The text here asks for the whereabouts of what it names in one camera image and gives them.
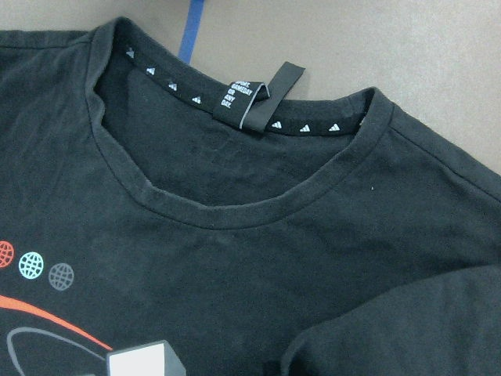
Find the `black printed t-shirt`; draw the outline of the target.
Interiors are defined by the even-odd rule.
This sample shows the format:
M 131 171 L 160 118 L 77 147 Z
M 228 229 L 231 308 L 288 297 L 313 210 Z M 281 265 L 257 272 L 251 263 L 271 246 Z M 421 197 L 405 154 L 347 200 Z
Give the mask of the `black printed t-shirt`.
M 1 33 L 1 372 L 497 375 L 500 177 L 376 88 L 263 133 L 120 17 Z

